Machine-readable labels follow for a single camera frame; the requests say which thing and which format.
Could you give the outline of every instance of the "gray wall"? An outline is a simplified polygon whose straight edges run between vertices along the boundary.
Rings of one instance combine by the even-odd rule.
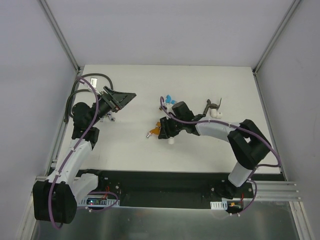
[[[0,239],[15,239],[75,72],[36,0],[0,1]]]
[[[320,239],[320,1],[305,0],[258,72],[275,141]]]
[[[254,67],[293,0],[48,0],[85,64]]]

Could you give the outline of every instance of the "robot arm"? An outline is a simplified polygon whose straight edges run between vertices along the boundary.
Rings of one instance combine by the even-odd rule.
[[[104,91],[98,95],[98,114],[95,123],[109,112],[118,112],[136,96],[135,93],[117,92],[106,86],[103,89]],[[35,219],[50,221],[48,197],[56,176],[58,178],[53,188],[54,193],[51,202],[53,218],[59,223],[71,223],[76,215],[77,203],[97,188],[98,176],[91,173],[82,174],[77,181],[74,181],[81,165],[88,158],[98,141],[99,129],[91,127],[77,148],[74,149],[76,143],[93,121],[95,111],[96,103],[92,107],[84,102],[78,102],[73,106],[72,140],[65,156],[66,158],[70,155],[69,159],[60,173],[58,170],[63,164],[62,161],[45,181],[37,181],[34,184],[32,194]]]
[[[206,118],[204,114],[194,115],[183,101],[173,105],[172,111],[177,119],[186,122],[197,122],[200,119],[209,119]],[[173,138],[178,135],[180,131],[186,130],[186,132],[190,134],[210,136],[230,143],[237,163],[228,175],[228,179],[214,187],[214,191],[223,198],[232,199],[237,188],[240,188],[247,181],[249,175],[270,151],[267,146],[256,137],[219,123],[203,122],[184,124],[167,117],[161,118],[160,123],[159,139]],[[232,125],[254,132],[267,141],[265,136],[251,120],[246,119],[241,123],[232,123]]]

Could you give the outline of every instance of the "small toy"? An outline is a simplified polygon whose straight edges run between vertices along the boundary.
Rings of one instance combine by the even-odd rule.
[[[170,109],[174,104],[176,104],[176,102],[177,101],[173,100],[170,95],[167,95],[165,97],[164,105],[167,107],[167,109]]]

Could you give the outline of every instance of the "white table surface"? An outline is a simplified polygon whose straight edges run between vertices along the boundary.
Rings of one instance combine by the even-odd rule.
[[[165,66],[165,65],[86,65],[83,74],[102,73],[109,76],[114,89],[136,93],[121,111],[114,113],[115,122],[104,119],[98,142],[81,169],[213,172],[229,173],[236,158],[229,143],[208,136],[181,132],[173,145],[153,135],[146,138],[164,113],[159,110],[160,96],[171,95],[185,101],[196,115],[202,113],[207,99],[219,103],[222,121],[242,122],[251,119],[270,140],[266,119],[250,67]],[[97,89],[109,83],[97,77]],[[95,101],[91,92],[76,95],[75,103],[89,106]],[[70,119],[58,161],[62,161],[71,141],[73,121]],[[269,153],[264,164],[276,164]],[[257,173],[278,174],[278,168],[261,167]]]

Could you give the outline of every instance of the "purple cable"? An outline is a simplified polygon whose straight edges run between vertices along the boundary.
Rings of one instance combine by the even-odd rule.
[[[114,205],[117,204],[117,202],[119,200],[117,194],[115,194],[115,193],[113,193],[111,191],[92,191],[89,194],[110,194],[112,196],[115,196],[115,202],[113,204],[111,204],[110,206],[104,207],[103,209],[99,209],[99,210],[91,208],[91,211],[94,212],[94,213],[101,213],[101,212],[104,212],[104,211],[112,208]],[[78,209],[86,209],[86,207],[85,206],[80,206],[80,207],[78,207]]]
[[[255,201],[255,199],[257,197],[257,193],[258,193],[257,183],[255,181],[253,181],[253,180],[248,180],[248,182],[254,184],[254,195],[253,195],[253,198],[252,198],[251,202],[240,212],[241,214],[251,206],[251,204]]]
[[[92,119],[92,122],[90,123],[90,125],[88,126],[88,128],[84,131],[84,133],[82,134],[82,136],[79,138],[79,140],[76,142],[76,144],[74,145],[73,149],[75,150],[78,145],[80,144],[80,142],[84,139],[85,135],[89,132],[90,128],[95,124],[95,121],[96,121],[96,118],[98,116],[98,108],[99,108],[99,99],[98,99],[98,95],[96,93],[96,90],[95,88],[86,80],[84,79],[83,77],[81,76],[78,76],[76,78],[76,80],[80,83],[83,84],[83,82],[81,82],[80,80],[84,81],[84,83],[86,83],[92,90],[94,96],[95,96],[95,103],[96,103],[96,106],[95,106],[95,112],[94,112],[94,116],[93,116],[93,119]],[[62,162],[59,170],[58,170],[58,173],[60,174],[64,168],[64,166],[66,165],[67,161],[69,160],[70,156],[72,155],[74,151],[70,151],[68,153],[68,155],[65,157],[64,161]],[[57,226],[57,224],[55,223],[55,219],[54,219],[54,214],[53,214],[53,211],[52,211],[52,195],[53,195],[53,191],[54,191],[54,187],[55,187],[55,184],[58,180],[58,175],[56,175],[53,179],[53,182],[51,184],[51,187],[50,187],[50,190],[49,190],[49,196],[48,196],[48,210],[49,210],[49,217],[50,217],[50,222],[52,224],[52,226],[59,230],[61,229],[61,227],[63,226],[63,223],[61,223],[60,226]]]

